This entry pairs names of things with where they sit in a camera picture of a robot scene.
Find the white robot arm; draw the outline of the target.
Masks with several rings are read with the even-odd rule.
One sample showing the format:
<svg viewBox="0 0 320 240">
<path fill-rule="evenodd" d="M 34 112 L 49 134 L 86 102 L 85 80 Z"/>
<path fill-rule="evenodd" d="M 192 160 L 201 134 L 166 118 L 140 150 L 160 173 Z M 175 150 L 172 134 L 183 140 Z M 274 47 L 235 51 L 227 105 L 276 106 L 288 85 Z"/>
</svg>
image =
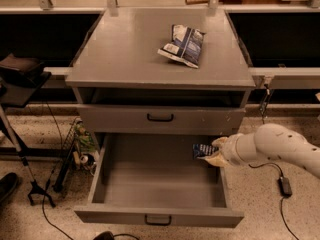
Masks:
<svg viewBox="0 0 320 240">
<path fill-rule="evenodd" d="M 253 133 L 234 134 L 212 142 L 217 148 L 204 160 L 218 167 L 257 161 L 284 161 L 320 178 L 320 148 L 304 136 L 279 124 L 268 123 Z"/>
</svg>

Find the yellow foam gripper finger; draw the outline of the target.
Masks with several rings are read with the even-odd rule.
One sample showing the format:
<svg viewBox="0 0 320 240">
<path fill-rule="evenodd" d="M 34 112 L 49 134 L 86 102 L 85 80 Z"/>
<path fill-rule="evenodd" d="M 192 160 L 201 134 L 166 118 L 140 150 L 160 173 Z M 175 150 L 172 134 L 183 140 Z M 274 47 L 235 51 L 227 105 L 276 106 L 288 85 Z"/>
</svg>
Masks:
<svg viewBox="0 0 320 240">
<path fill-rule="evenodd" d="M 214 147 L 221 148 L 227 140 L 228 140 L 227 137 L 220 137 L 220 138 L 213 140 L 212 145 Z"/>
<path fill-rule="evenodd" d="M 220 151 L 215 152 L 210 156 L 206 156 L 205 161 L 216 167 L 225 167 L 228 165 L 228 161 L 223 157 Z"/>
</svg>

